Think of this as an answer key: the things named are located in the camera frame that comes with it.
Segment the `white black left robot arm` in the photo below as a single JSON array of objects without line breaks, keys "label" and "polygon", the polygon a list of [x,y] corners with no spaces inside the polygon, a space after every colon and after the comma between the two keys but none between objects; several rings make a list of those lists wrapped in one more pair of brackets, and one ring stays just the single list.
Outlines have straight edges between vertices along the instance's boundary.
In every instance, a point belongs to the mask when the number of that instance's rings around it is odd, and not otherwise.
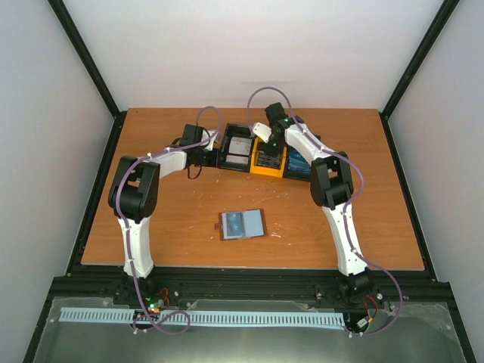
[{"label": "white black left robot arm", "polygon": [[150,254],[150,218],[157,206],[160,179],[191,166],[214,166],[214,144],[219,130],[187,124],[182,137],[155,154],[143,157],[124,156],[119,160],[108,194],[122,229],[125,251],[124,272],[138,278],[130,293],[140,304],[156,299],[157,285],[146,277],[154,268]]}]

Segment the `blue credit cards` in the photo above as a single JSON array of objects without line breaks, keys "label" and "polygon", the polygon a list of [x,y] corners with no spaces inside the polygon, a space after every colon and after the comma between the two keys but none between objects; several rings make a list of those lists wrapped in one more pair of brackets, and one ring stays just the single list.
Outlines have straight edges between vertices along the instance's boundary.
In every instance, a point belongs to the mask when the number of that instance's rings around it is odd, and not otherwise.
[{"label": "blue credit cards", "polygon": [[235,239],[244,236],[243,213],[224,213],[222,215],[222,224],[225,239]]}]

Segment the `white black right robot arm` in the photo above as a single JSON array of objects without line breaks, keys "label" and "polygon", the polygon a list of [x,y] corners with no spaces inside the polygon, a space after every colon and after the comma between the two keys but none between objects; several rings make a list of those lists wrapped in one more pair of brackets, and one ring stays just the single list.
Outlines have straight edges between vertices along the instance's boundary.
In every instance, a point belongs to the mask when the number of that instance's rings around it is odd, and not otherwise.
[{"label": "white black right robot arm", "polygon": [[289,146],[310,165],[310,194],[326,216],[337,250],[339,295],[347,304],[355,304],[372,289],[368,263],[364,261],[352,215],[351,162],[323,144],[298,116],[286,114],[279,103],[265,108],[268,125],[255,123],[252,131],[275,149]]}]

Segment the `brown leather card holder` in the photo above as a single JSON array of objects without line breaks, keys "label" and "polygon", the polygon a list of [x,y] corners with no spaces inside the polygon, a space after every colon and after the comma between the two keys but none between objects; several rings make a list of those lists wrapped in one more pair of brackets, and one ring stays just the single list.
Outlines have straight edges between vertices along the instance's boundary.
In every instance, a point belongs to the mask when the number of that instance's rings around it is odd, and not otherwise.
[{"label": "brown leather card holder", "polygon": [[242,240],[268,235],[263,209],[219,213],[214,229],[219,232],[220,240]]}]

